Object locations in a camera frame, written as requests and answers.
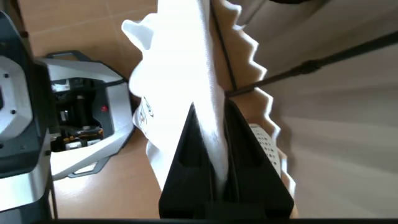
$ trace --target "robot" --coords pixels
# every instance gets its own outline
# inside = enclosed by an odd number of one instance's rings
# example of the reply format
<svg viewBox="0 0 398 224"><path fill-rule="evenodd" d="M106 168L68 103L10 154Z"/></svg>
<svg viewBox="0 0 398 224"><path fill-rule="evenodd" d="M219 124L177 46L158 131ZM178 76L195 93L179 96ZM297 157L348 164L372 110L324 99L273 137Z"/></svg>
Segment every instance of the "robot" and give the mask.
<svg viewBox="0 0 398 224"><path fill-rule="evenodd" d="M17 1L0 2L0 27L0 223L55 222L53 181L99 172L133 133L136 105L126 79L80 52L34 60ZM66 55L76 60L59 59ZM238 107L227 100L225 108L224 198L213 198L214 170L192 106L156 222L289 218L292 197Z"/></svg>

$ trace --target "white curtain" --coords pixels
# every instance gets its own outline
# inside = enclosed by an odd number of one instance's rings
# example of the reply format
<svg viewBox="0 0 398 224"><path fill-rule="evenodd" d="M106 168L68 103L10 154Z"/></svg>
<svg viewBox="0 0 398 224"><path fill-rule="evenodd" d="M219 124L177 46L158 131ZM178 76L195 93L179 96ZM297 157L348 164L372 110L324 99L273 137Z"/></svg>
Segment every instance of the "white curtain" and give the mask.
<svg viewBox="0 0 398 224"><path fill-rule="evenodd" d="M398 30L396 0L253 4L239 22L266 77ZM301 217L398 217L397 57L398 44L262 87Z"/></svg>

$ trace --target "white cloth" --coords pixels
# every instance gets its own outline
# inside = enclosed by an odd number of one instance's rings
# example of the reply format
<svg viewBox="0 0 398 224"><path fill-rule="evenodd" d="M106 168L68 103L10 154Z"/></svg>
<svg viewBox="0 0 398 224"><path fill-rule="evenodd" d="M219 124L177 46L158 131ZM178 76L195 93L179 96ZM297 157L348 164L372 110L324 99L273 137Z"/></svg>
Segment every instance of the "white cloth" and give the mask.
<svg viewBox="0 0 398 224"><path fill-rule="evenodd" d="M143 54L129 88L141 97L134 124L150 141L147 155L163 188L189 107L195 104L218 192L228 173L223 134L224 93L217 85L208 30L209 1L159 0L158 13L123 32Z"/></svg>

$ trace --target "brown floor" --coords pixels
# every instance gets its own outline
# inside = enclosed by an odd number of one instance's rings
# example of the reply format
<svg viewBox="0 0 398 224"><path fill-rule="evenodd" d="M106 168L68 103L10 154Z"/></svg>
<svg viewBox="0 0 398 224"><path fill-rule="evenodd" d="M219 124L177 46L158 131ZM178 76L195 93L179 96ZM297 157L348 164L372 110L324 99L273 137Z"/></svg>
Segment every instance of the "brown floor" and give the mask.
<svg viewBox="0 0 398 224"><path fill-rule="evenodd" d="M128 77L141 53L121 31L125 19L139 20L156 11L156 0L19 0L35 56L80 50ZM251 47L231 33L235 12L220 19L237 86L258 79L260 71L247 63ZM225 58L211 26L218 83L231 89ZM264 118L269 99L254 91L233 99L250 122L272 134ZM129 144L95 175L55 182L62 218L158 218L160 189L145 154L146 138L136 131Z"/></svg>

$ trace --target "orange tiled floor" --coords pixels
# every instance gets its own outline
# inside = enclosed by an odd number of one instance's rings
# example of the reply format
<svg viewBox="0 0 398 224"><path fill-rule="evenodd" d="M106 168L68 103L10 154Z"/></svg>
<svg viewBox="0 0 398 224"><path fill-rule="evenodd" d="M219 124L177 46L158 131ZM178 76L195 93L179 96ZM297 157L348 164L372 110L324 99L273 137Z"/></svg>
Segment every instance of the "orange tiled floor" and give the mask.
<svg viewBox="0 0 398 224"><path fill-rule="evenodd" d="M35 56L80 50L128 77L141 53L122 33L123 20L156 11L156 0L20 0ZM61 218L157 218L160 189L139 132L95 175L55 182Z"/></svg>

